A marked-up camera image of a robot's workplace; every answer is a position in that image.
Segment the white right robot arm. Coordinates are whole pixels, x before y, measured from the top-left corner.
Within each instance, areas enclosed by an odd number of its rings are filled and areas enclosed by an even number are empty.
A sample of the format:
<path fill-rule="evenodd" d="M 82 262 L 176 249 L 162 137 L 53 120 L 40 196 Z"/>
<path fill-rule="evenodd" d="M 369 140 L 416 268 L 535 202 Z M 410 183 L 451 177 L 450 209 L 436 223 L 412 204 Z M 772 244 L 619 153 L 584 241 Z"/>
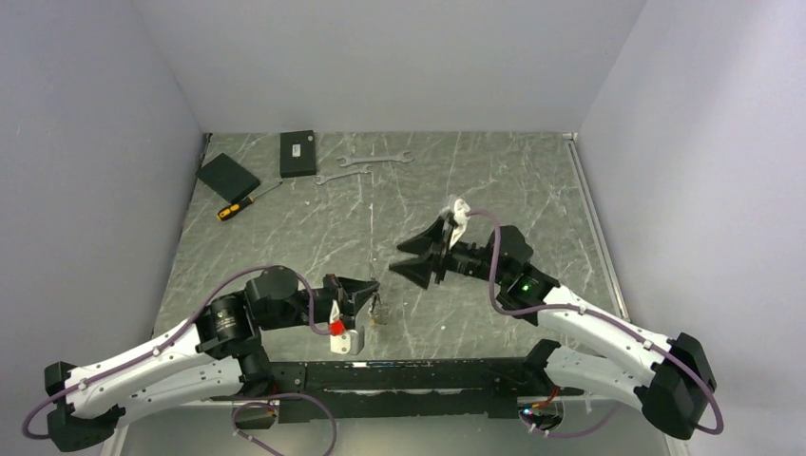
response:
<path fill-rule="evenodd" d="M 422 289 L 448 273 L 484 279 L 499 314 L 543 326 L 582 343 L 590 354 L 542 340 L 524 359 L 529 390 L 571 388 L 601 395 L 639 411 L 657 430 L 688 440 L 697 431 L 718 435 L 724 419 L 717 381 L 702 343 L 640 328 L 574 293 L 531 262 L 521 230 L 495 224 L 486 245 L 464 242 L 460 223 L 440 216 L 424 232 L 398 244 L 409 258 L 391 272 Z"/>

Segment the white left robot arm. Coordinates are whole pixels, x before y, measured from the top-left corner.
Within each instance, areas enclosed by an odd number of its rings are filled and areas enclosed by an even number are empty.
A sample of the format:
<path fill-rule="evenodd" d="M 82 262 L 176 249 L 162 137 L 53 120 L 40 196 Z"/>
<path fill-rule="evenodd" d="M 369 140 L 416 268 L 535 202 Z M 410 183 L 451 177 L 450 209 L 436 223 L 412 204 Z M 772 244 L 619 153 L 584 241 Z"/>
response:
<path fill-rule="evenodd" d="M 285 266 L 236 273 L 248 278 L 230 294 L 215 289 L 189 317 L 143 344 L 86 366 L 57 362 L 45 370 L 50 440 L 63 452 L 93 447 L 115 430 L 159 409 L 204 398 L 300 400 L 293 374 L 275 368 L 262 334 L 306 327 L 336 354 L 358 354 L 356 319 L 376 299 L 378 281 L 326 275 L 314 289 Z"/>

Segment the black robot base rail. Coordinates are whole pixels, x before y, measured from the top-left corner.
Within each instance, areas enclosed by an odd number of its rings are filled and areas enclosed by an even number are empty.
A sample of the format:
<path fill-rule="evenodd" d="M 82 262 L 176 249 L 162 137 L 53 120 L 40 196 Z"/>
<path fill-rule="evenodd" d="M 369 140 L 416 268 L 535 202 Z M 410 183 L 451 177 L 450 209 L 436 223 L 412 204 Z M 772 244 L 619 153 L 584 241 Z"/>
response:
<path fill-rule="evenodd" d="M 532 401 L 560 394 L 577 396 L 571 387 L 558 389 L 519 357 L 274 362 L 268 381 L 214 401 L 246 401 L 278 395 L 282 424 L 307 423 L 322 411 L 303 400 L 316 398 L 338 419 L 484 415 L 514 419 Z"/>

